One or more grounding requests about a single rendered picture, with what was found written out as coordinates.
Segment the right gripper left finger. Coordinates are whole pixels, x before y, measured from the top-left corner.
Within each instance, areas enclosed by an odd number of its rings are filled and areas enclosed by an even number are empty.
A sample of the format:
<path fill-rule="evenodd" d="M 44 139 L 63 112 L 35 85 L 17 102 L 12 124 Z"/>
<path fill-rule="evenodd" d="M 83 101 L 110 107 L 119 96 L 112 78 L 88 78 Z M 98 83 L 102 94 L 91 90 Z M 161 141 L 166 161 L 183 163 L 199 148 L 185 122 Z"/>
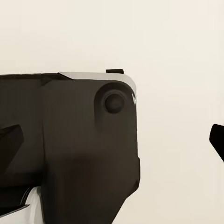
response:
<path fill-rule="evenodd" d="M 24 142 L 20 124 L 0 129 L 0 180 Z"/>

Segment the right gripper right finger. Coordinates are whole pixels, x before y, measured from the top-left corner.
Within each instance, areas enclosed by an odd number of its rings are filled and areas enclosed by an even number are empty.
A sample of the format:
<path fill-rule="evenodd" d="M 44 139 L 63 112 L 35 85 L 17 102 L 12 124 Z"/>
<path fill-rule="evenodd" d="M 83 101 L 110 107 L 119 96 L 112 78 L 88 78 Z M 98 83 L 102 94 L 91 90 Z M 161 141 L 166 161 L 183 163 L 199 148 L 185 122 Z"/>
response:
<path fill-rule="evenodd" d="M 213 124 L 209 141 L 224 162 L 224 126 Z"/>

